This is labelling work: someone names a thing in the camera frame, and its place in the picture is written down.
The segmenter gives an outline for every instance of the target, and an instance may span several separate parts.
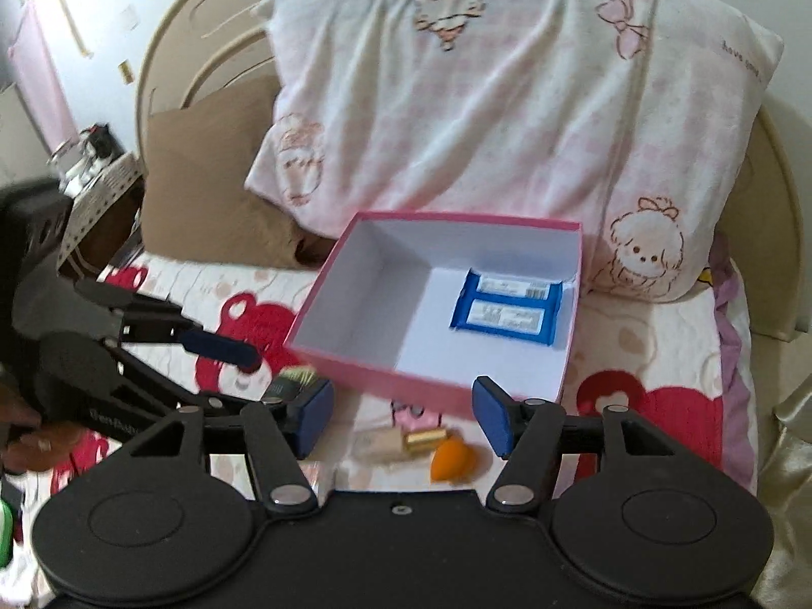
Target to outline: wall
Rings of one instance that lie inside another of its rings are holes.
[[[722,0],[784,39],[781,64],[765,99],[793,167],[806,222],[807,271],[799,329],[812,320],[812,0]]]
[[[118,65],[128,60],[137,77],[152,34],[173,1],[67,0],[84,42],[92,52],[88,59],[80,56],[57,0],[38,0],[54,64],[80,129],[97,121],[108,122],[126,148],[136,147],[137,81],[125,85]],[[128,7],[134,11],[134,17],[131,12],[125,13]],[[20,10],[20,0],[0,0],[3,53],[19,25]],[[137,26],[130,29],[134,21]]]

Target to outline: bedsheet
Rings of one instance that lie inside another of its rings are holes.
[[[562,402],[569,413],[582,415],[599,412],[611,403],[627,404],[754,492],[757,434],[746,299],[724,241],[715,241],[710,256],[709,268],[700,281],[675,302],[644,303],[598,293],[583,296]],[[206,389],[259,398],[274,374],[296,363],[283,349],[283,340],[315,277],[314,272],[180,263],[144,254],[126,268],[108,270],[105,280],[181,303],[185,313],[207,329],[256,345],[263,362],[260,370],[249,376],[198,359],[180,347],[131,346],[141,359],[192,391]],[[368,467],[348,455],[356,431],[386,425],[413,429],[438,424],[458,431],[476,447],[480,464],[471,483],[429,483],[428,459]],[[75,451],[78,471],[92,466],[115,447],[115,443],[88,433]],[[334,417],[311,459],[336,468],[337,489],[473,487],[483,499],[503,466],[474,422],[352,391],[338,392]],[[212,456],[211,468],[212,474],[253,497],[240,456]],[[566,456],[556,494],[592,471],[588,456]],[[64,466],[23,479],[27,491],[24,532],[30,533],[31,521],[42,502],[70,482],[75,473]],[[20,560],[28,560],[24,553],[27,544],[17,547]],[[46,597],[42,574],[35,570],[28,576],[34,587],[32,595]],[[8,577],[6,571],[0,571],[0,597],[8,594]],[[19,588],[19,571],[15,579]],[[23,575],[23,586],[26,580]]]

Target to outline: blue snack bar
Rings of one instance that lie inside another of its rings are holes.
[[[469,270],[451,327],[551,346],[561,293],[561,282]]]

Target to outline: metal screw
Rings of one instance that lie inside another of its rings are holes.
[[[277,506],[298,506],[310,499],[310,489],[303,486],[279,486],[270,493],[270,499]]]
[[[524,506],[534,497],[533,490],[527,486],[502,486],[494,492],[494,498],[502,506]]]

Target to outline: pillowcase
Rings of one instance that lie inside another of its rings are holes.
[[[279,82],[246,80],[149,120],[141,230],[147,252],[274,268],[320,265],[334,241],[243,187]]]
[[[685,294],[781,40],[716,0],[266,0],[283,83],[246,186],[335,237],[361,209],[580,221],[586,288]]]

